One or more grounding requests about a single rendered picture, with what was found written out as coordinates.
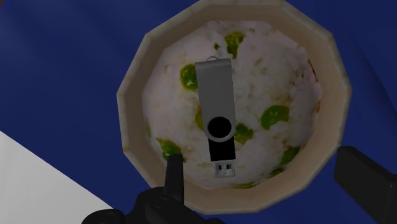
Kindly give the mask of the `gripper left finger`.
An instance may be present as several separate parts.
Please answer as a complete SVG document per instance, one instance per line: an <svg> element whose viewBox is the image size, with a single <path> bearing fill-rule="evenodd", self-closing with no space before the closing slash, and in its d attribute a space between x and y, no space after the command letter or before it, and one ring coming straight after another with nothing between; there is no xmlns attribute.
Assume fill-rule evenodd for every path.
<svg viewBox="0 0 397 224"><path fill-rule="evenodd" d="M89 214L81 224L199 224L199 216L184 205L182 155L168 159L164 186L141 192L131 212L103 209Z"/></svg>

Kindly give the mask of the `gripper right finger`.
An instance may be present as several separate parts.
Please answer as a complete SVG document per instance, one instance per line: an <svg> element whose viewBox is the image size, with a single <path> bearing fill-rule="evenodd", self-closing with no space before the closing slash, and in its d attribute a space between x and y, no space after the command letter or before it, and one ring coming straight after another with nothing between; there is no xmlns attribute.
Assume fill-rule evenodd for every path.
<svg viewBox="0 0 397 224"><path fill-rule="evenodd" d="M397 224L397 174L356 148L341 146L333 178L377 224Z"/></svg>

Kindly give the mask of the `grey and black usb stick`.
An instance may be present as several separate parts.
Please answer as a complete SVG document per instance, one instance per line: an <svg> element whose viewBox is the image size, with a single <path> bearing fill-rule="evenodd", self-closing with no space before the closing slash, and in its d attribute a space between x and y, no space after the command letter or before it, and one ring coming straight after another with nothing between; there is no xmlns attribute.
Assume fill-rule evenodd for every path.
<svg viewBox="0 0 397 224"><path fill-rule="evenodd" d="M195 72L214 176L234 177L236 119L231 60L211 56L203 62L196 62Z"/></svg>

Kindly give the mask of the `beige bowl of rice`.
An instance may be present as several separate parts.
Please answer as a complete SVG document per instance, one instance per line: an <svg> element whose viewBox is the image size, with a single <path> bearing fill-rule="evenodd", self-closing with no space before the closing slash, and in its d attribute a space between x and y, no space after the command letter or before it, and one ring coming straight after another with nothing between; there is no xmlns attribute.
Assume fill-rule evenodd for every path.
<svg viewBox="0 0 397 224"><path fill-rule="evenodd" d="M195 63L224 64L236 158L214 162ZM148 32L117 92L125 156L150 187L181 153L185 204L254 213L303 190L342 141L351 86L332 34L286 0L198 0Z"/></svg>

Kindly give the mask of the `blue fabric furniture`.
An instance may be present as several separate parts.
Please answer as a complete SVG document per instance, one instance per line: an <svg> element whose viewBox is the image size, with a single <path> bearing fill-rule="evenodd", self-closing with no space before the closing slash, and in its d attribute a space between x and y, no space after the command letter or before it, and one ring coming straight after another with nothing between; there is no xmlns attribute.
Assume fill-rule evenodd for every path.
<svg viewBox="0 0 397 224"><path fill-rule="evenodd" d="M116 91L143 36L196 0L4 0L0 130L129 212ZM287 0L335 38L352 85L343 143L397 174L397 0Z"/></svg>

